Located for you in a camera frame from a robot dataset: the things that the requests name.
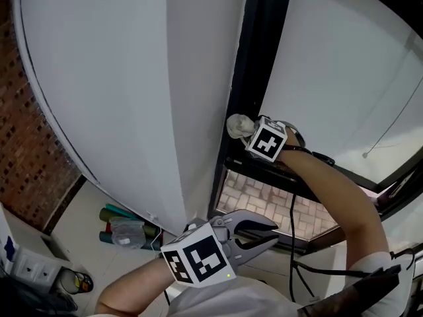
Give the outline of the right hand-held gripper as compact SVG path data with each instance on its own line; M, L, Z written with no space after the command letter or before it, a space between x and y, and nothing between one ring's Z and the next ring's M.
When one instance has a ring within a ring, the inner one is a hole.
M280 151L287 146L287 128L296 136L299 146L305 147L305 140L294 125L260 116L254 123L254 132L247 141L245 150L256 158L274 162Z

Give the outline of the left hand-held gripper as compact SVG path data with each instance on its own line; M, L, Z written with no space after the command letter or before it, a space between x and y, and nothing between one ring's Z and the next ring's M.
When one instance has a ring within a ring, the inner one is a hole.
M202 288L230 281L234 269L278 243L277 236L242 243L232 235L240 230L271 231L277 224L264 215L239 209L209 221L195 218L178 237L161 247L175 281Z

